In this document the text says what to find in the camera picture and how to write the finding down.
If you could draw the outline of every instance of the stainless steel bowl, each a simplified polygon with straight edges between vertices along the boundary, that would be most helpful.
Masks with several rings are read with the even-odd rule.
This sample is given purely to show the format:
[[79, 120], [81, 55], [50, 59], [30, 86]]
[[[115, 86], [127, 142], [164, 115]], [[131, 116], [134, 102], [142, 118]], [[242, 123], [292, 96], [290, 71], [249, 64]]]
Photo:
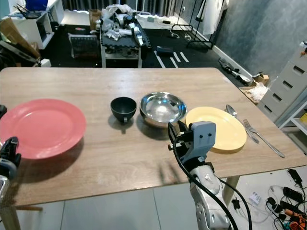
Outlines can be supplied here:
[[152, 92], [141, 99], [140, 113], [153, 126], [166, 128], [168, 122], [183, 118], [187, 106], [178, 97], [168, 92]]

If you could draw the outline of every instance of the spoon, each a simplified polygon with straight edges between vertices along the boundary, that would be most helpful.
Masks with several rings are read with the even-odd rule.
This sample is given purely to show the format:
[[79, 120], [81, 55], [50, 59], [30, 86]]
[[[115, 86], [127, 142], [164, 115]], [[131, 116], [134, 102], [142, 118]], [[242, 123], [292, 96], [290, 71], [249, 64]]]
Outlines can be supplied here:
[[[238, 119], [238, 117], [237, 117], [238, 113], [233, 109], [233, 107], [231, 107], [231, 106], [228, 105], [228, 104], [226, 105], [226, 112], [228, 112], [231, 116], [233, 116], [234, 118], [236, 118], [236, 119], [242, 124], [242, 122], [241, 122], [241, 121]], [[249, 135], [249, 137], [252, 138], [252, 140], [253, 140], [254, 142], [256, 142], [257, 144], [259, 144], [259, 140], [254, 136], [254, 134], [253, 134], [252, 132], [250, 132], [249, 129], [247, 129], [247, 128], [245, 127], [244, 124], [242, 124], [242, 125], [243, 125], [245, 131], [247, 132], [247, 134]]]

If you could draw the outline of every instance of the silver fork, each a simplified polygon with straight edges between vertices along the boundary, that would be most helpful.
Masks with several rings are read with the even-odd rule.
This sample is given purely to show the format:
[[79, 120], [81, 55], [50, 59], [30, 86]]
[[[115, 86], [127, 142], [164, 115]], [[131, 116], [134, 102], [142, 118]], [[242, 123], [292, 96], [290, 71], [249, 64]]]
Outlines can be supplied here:
[[252, 126], [250, 126], [247, 119], [243, 120], [244, 126], [249, 129], [249, 131], [255, 133], [260, 137], [278, 156], [284, 158], [284, 154], [280, 152], [277, 148], [275, 148], [273, 145], [271, 145], [266, 139], [264, 139], [263, 136], [261, 136]]

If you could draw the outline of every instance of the red plate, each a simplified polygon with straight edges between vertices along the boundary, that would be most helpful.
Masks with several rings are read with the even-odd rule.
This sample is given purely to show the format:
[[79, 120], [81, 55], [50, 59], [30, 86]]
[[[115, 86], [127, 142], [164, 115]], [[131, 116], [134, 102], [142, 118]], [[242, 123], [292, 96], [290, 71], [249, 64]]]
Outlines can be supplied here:
[[17, 106], [0, 119], [0, 142], [16, 136], [22, 158], [44, 159], [69, 150], [85, 129], [85, 117], [76, 106], [39, 99]]

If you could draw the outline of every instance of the black cup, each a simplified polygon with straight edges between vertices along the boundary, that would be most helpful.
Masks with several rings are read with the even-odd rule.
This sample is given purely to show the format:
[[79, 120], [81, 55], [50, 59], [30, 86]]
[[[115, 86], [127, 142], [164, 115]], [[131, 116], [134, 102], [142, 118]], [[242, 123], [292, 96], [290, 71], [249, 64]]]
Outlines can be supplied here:
[[118, 97], [111, 102], [111, 110], [118, 121], [127, 123], [135, 114], [136, 102], [129, 97]]

